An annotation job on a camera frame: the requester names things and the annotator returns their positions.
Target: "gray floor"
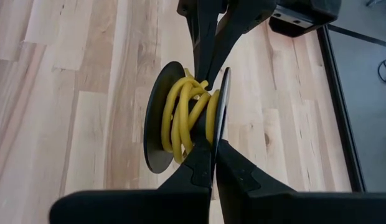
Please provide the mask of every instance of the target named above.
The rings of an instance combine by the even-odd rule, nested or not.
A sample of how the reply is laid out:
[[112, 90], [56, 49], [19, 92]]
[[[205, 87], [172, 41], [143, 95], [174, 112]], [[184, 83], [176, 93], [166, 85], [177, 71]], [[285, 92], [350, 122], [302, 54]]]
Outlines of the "gray floor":
[[386, 85], [377, 67], [386, 47], [330, 31], [365, 186], [386, 192]]
[[342, 0], [339, 19], [332, 25], [386, 41], [386, 0], [366, 7], [369, 0]]

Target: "coiled cable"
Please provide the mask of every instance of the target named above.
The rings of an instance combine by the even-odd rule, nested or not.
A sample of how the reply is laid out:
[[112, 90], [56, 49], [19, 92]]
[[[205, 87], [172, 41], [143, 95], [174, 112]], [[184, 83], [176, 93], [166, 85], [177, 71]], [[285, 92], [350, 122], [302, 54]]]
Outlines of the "coiled cable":
[[[174, 154], [174, 159], [179, 164], [183, 162], [193, 149], [190, 131], [207, 104], [205, 138], [212, 144], [214, 138], [215, 114], [217, 112], [220, 93], [219, 90], [215, 90], [214, 94], [211, 96], [210, 93], [205, 90], [205, 87], [208, 86], [208, 82], [203, 81], [199, 83], [186, 68], [185, 75], [186, 77], [178, 80], [169, 91], [161, 123], [162, 146], [165, 151]], [[175, 113], [172, 114], [178, 96], [179, 102], [176, 106]], [[198, 99], [198, 101], [189, 113], [189, 100], [192, 98]]]

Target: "black spool flange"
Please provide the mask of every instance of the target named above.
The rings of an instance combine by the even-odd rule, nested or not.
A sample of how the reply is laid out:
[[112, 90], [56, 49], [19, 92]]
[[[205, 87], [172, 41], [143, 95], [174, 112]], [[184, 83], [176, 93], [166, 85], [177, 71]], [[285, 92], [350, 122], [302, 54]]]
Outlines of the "black spool flange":
[[[214, 147], [212, 151], [213, 158], [215, 158], [218, 143], [224, 131], [226, 107], [230, 88], [229, 76], [230, 69], [227, 68], [222, 80], [219, 101], [217, 104], [217, 112], [215, 115]], [[146, 110], [146, 118], [144, 120], [143, 147], [146, 164], [149, 169], [156, 174], [160, 174], [166, 170], [173, 158], [173, 154], [166, 152], [161, 143], [162, 113], [164, 111], [169, 91], [175, 82], [183, 77], [185, 77], [183, 66], [179, 62], [170, 62], [160, 72], [150, 94]], [[196, 100], [190, 100], [190, 110], [193, 108], [195, 103]], [[199, 136], [205, 137], [205, 116], [206, 107], [192, 129], [191, 137], [193, 142]]]

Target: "wooden floor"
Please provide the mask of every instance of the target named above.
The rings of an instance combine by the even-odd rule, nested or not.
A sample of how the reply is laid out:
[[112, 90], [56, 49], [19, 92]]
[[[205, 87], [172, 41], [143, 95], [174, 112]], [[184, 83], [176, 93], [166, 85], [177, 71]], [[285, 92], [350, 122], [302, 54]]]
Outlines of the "wooden floor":
[[[65, 194], [151, 189], [177, 168], [152, 174], [142, 143], [161, 68], [177, 60], [194, 69], [176, 5], [0, 0], [0, 224], [47, 223]], [[224, 138], [296, 190], [349, 191], [316, 33], [290, 39], [262, 24], [227, 66]], [[216, 190], [213, 198], [211, 222], [222, 223]]]

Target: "black table edge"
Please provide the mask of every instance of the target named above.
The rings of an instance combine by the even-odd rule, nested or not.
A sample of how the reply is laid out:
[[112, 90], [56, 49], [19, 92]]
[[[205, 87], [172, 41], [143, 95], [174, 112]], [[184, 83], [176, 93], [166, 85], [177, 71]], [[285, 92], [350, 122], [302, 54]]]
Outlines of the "black table edge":
[[329, 28], [324, 26], [318, 29], [318, 38], [321, 47], [324, 68], [329, 82], [330, 94], [336, 114], [337, 125], [342, 143], [342, 150], [347, 165], [349, 180], [353, 192], [366, 192], [362, 170], [360, 168], [351, 124], [347, 114], [346, 102], [342, 92], [334, 52], [329, 37]]

